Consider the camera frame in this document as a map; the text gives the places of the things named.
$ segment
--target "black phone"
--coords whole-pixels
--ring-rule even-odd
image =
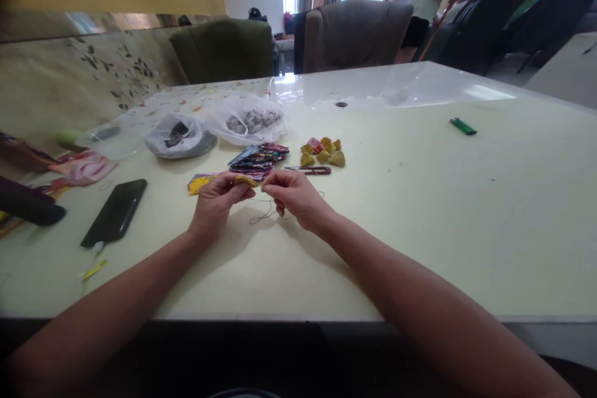
[[[146,186],[145,179],[116,185],[81,245],[84,248],[92,248],[100,241],[110,243],[121,239],[129,228]]]

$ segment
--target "whiteboard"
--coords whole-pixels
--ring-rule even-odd
[[[272,27],[272,34],[284,32],[284,0],[224,0],[226,12],[231,19],[248,19],[249,10],[256,7],[262,16],[267,16],[267,23]]]

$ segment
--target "green lighter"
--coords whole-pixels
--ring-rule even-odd
[[[462,121],[460,118],[452,118],[450,122],[464,132],[466,135],[475,135],[477,131],[475,131],[472,127]]]

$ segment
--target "thread snips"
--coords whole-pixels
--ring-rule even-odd
[[[326,175],[331,173],[330,167],[284,167],[293,171],[301,171],[305,175]]]

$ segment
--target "green armchair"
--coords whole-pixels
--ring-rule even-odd
[[[186,27],[170,42],[191,84],[274,76],[272,29],[224,19]]]

